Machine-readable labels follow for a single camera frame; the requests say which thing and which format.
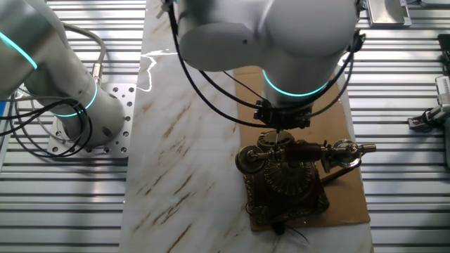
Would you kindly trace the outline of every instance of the metal bracket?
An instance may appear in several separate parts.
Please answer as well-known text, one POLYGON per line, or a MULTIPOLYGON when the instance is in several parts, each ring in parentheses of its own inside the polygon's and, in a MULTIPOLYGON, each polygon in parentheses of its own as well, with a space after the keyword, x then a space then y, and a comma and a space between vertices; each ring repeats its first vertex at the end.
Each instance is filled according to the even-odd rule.
MULTIPOLYGON (((126 158, 129 156, 129 146, 131 143, 131 130, 133 126, 134 104, 136 100, 135 84, 102 84, 102 89, 113 94, 119 99, 125 110, 125 121, 120 134, 106 145, 93 149, 85 149, 72 156, 71 158, 126 158)), ((68 139, 64 134, 61 122, 57 117, 54 118, 51 132, 62 138, 68 139)), ((64 152, 72 146, 72 143, 62 143, 61 141, 50 137, 47 150, 55 155, 64 152)))

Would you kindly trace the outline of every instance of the ornate telephone base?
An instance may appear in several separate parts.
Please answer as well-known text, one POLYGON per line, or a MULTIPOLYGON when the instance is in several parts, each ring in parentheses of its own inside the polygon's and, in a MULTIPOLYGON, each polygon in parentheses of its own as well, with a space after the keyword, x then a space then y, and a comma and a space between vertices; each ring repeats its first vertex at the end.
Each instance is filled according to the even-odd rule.
POLYGON ((244 175, 249 200, 249 213, 257 225, 286 222, 327 210, 330 203, 323 191, 314 164, 309 165, 310 180, 306 189, 298 195, 288 196, 276 192, 265 180, 263 173, 244 175))
MULTIPOLYGON (((336 165, 349 172, 361 164, 364 153, 375 149, 346 140, 328 146, 295 141, 285 131, 263 133, 257 146, 245 147, 236 155, 247 188, 246 209, 258 226, 320 214, 330 204, 315 161, 321 160, 326 172, 336 165)), ((336 174, 333 179, 345 173, 336 174)))

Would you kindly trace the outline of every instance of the robotic arm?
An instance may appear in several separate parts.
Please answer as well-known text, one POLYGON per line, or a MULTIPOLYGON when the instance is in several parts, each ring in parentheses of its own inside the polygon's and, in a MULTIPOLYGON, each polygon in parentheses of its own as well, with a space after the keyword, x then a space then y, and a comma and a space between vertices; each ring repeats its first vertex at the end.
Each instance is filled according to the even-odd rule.
POLYGON ((264 95, 285 107, 324 87, 356 22, 354 0, 183 0, 180 53, 204 71, 261 67, 264 95))
MULTIPOLYGON (((87 147, 109 142, 124 124, 122 104, 96 83, 70 48, 63 24, 43 0, 0 0, 0 82, 1 99, 25 83, 42 105, 55 102, 40 98, 44 96, 78 100, 92 121, 87 147)), ((51 111, 66 135, 77 138, 81 126, 74 110, 61 105, 51 111)), ((81 138, 86 140, 88 133, 84 131, 81 138)))
MULTIPOLYGON (((180 54, 190 66, 204 71, 259 66, 263 69, 266 103, 272 108, 292 107, 312 98, 314 101, 330 82, 339 59, 355 39, 358 7, 359 1, 355 0, 181 0, 180 54)), ((280 129, 305 128, 309 119, 304 120, 304 116, 311 109, 312 103, 277 115, 258 109, 255 117, 280 129)), ((290 134, 284 135, 293 140, 290 134)), ((279 134, 260 137, 267 143, 285 138, 279 134)), ((244 174, 254 174, 264 168, 264 161, 321 160, 326 172, 330 172, 335 166, 359 166, 361 156, 375 149, 374 145, 346 140, 328 146, 291 141, 284 147, 268 147, 258 141, 258 146, 239 152, 236 165, 244 174)))

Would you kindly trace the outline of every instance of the metal slatted table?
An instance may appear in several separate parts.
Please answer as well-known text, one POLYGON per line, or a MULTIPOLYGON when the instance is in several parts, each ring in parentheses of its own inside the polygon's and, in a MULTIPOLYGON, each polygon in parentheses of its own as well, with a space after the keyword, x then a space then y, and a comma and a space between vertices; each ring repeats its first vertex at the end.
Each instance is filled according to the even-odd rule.
MULTIPOLYGON (((48 4, 63 22, 105 40, 103 82, 136 83, 145 0, 48 4)), ((100 47, 73 32, 67 37, 91 71, 100 47)), ((29 103, 21 103, 20 108, 31 110, 29 103)), ((51 128, 53 115, 46 113, 42 119, 51 128)), ((46 148, 49 135, 38 124, 28 129, 46 148)), ((11 138, 0 173, 0 252, 118 252, 126 165, 48 163, 26 153, 11 138)))

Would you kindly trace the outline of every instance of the white robotic arm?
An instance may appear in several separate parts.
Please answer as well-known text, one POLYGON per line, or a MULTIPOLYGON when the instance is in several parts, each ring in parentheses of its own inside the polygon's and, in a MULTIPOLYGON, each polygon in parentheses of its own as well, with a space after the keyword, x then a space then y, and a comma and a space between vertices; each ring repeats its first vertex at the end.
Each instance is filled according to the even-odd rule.
POLYGON ((180 0, 183 59, 204 71, 264 69, 275 107, 319 92, 350 44, 355 0, 180 0))
MULTIPOLYGON (((125 121, 122 104, 106 93, 70 48, 56 14, 43 0, 0 0, 0 98, 8 98, 22 83, 42 105, 55 100, 79 101, 92 121, 87 147, 111 141, 125 121)), ((79 136, 80 121, 68 105, 51 110, 66 135, 79 136)), ((84 131, 82 139, 88 139, 84 131)))

